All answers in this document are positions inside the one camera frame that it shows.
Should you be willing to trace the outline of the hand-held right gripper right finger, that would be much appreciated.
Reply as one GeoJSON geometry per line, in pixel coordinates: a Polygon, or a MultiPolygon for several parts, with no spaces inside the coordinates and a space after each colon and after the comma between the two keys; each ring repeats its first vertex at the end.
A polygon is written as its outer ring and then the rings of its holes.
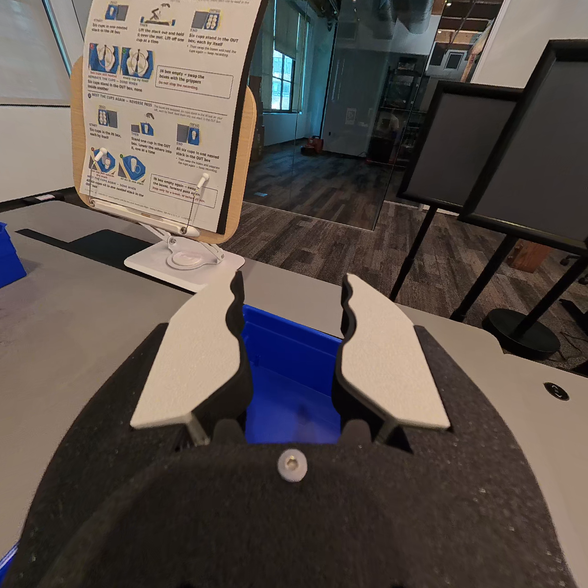
{"type": "Polygon", "coordinates": [[[332,382],[341,432],[353,427],[372,442],[408,448],[404,428],[451,430],[420,341],[426,330],[351,273],[343,278],[341,306],[343,339],[332,382]]]}

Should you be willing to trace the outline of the wooden instruction board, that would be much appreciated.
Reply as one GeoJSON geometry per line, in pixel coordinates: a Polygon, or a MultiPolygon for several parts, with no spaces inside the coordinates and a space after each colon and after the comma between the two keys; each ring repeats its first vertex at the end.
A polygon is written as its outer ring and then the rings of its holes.
{"type": "Polygon", "coordinates": [[[79,195],[197,238],[227,235],[246,176],[246,85],[267,1],[93,1],[79,195]]]}

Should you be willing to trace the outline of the blue plastic bin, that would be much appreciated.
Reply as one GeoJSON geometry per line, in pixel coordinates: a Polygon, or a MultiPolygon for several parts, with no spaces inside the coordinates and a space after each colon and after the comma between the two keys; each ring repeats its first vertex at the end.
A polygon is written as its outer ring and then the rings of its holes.
{"type": "Polygon", "coordinates": [[[26,270],[11,241],[6,224],[1,222],[1,288],[25,276],[26,270]]]}
{"type": "Polygon", "coordinates": [[[341,417],[332,381],[341,339],[243,306],[242,332],[254,395],[246,410],[250,444],[333,445],[341,417]]]}

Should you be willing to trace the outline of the white board stand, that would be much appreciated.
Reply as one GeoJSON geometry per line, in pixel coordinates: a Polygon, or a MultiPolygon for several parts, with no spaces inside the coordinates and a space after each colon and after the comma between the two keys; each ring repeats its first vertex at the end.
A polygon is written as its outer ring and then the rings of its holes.
{"type": "Polygon", "coordinates": [[[159,242],[132,254],[124,260],[126,268],[173,286],[198,293],[217,280],[221,270],[236,272],[245,258],[184,236],[174,235],[160,227],[142,224],[159,242]]]}

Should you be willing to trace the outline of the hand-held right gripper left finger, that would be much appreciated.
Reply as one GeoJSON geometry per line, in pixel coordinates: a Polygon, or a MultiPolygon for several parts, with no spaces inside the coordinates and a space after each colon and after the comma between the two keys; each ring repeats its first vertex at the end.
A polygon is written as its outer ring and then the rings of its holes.
{"type": "Polygon", "coordinates": [[[246,443],[254,385],[242,332],[240,271],[222,271],[172,316],[130,419],[134,430],[186,428],[196,446],[246,443]]]}

